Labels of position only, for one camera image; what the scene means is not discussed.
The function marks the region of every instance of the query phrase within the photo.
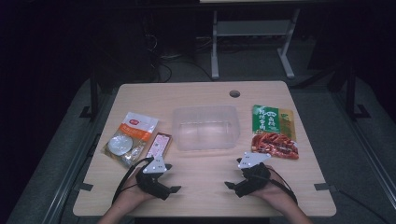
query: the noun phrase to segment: orange and white package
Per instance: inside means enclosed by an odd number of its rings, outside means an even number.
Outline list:
[[[120,127],[104,146],[104,153],[126,168],[131,167],[139,159],[157,123],[158,119],[128,112]]]

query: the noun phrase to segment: table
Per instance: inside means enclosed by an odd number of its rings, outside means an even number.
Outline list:
[[[233,98],[230,91],[239,91]],[[224,181],[239,182],[242,172],[236,159],[250,149],[253,105],[287,108],[294,112],[300,159],[289,161],[272,158],[272,165],[290,184],[301,208],[315,217],[335,214],[332,196],[327,190],[317,191],[314,184],[325,183],[304,126],[287,85],[281,81],[202,82],[125,84],[119,89],[102,136],[84,179],[91,191],[81,189],[74,206],[76,216],[101,216],[111,205],[114,192],[126,169],[102,153],[101,148],[118,129],[127,112],[159,119],[156,132],[172,132],[172,112],[180,106],[235,105],[241,135],[236,147],[183,151],[171,144],[166,163],[173,168],[160,181],[166,186],[182,186],[166,201],[151,200],[132,212],[134,217],[274,217],[279,213],[264,201],[246,196],[238,198]]]

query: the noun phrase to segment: dark background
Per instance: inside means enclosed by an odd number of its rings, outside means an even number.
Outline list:
[[[155,59],[147,53],[143,37],[144,17],[140,13],[98,16],[98,3],[92,2],[0,2],[1,223],[6,222],[78,88],[92,72],[103,91],[155,78],[150,67]],[[363,7],[303,8],[294,38],[312,35],[317,39],[312,68],[348,60],[396,120],[395,7],[366,3]],[[196,35],[211,34],[208,12],[168,12],[153,18],[157,19],[150,28],[159,35],[160,44],[184,41],[182,50],[189,51],[189,41]],[[176,21],[186,31],[183,39],[172,38]],[[135,63],[126,62],[131,58]]]

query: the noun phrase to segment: snack package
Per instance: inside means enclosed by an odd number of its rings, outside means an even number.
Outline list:
[[[291,110],[254,105],[252,127],[253,152],[291,160],[299,158]]]
[[[139,159],[157,123],[157,119],[128,112],[120,127],[105,144],[104,153],[130,168]]]

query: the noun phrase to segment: red logo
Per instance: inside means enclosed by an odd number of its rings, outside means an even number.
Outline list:
[[[139,123],[139,120],[131,119],[131,120],[129,120],[129,123],[132,124],[132,125],[137,125]]]

